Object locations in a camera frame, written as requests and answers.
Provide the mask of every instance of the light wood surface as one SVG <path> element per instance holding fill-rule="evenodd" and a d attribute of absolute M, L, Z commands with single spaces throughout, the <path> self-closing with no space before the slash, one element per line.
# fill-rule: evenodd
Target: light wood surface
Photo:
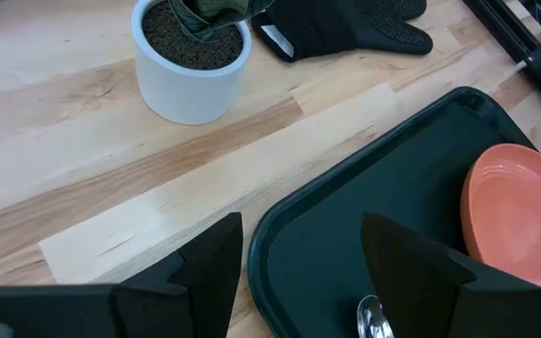
<path fill-rule="evenodd" d="M 246 250 L 279 199 L 460 85 L 495 98 L 541 150 L 540 94 L 461 0 L 428 0 L 413 22 L 434 39 L 426 57 L 286 65 L 255 40 L 234 109 L 201 127 L 139 96 L 132 3 L 0 1 L 0 284 L 121 281 L 234 210 Z M 229 337 L 269 337 L 245 275 Z"/>

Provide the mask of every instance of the black oven mitt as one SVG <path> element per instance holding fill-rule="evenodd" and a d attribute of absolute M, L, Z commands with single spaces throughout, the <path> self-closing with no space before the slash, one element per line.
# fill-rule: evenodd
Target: black oven mitt
<path fill-rule="evenodd" d="M 425 9 L 426 0 L 275 0 L 252 27 L 286 62 L 353 49 L 428 54 L 431 37 L 404 22 Z"/>

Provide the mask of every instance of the potted plant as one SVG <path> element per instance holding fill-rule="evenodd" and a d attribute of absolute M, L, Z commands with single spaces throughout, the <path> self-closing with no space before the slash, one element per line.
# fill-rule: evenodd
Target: potted plant
<path fill-rule="evenodd" d="M 252 36 L 244 20 L 272 0 L 139 0 L 131 18 L 146 104 L 181 124 L 224 115 L 240 89 Z"/>

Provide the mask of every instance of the green leaf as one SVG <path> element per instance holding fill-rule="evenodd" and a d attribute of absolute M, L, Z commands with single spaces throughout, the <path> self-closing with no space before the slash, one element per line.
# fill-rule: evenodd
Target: green leaf
<path fill-rule="evenodd" d="M 270 6 L 273 0 L 168 0 L 183 33 L 199 41 L 210 38 L 215 29 L 248 20 Z"/>
<path fill-rule="evenodd" d="M 248 9 L 248 0 L 195 0 L 198 14 L 201 18 L 212 20 L 225 9 L 233 9 L 238 13 L 245 13 Z"/>

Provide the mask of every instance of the soil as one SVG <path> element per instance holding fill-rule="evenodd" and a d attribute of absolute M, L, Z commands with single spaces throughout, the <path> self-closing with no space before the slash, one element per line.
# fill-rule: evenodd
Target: soil
<path fill-rule="evenodd" d="M 243 40 L 239 29 L 229 25 L 214 31 L 209 41 L 186 37 L 167 1 L 144 15 L 143 32 L 147 42 L 165 59 L 189 69 L 219 69 L 240 56 Z"/>

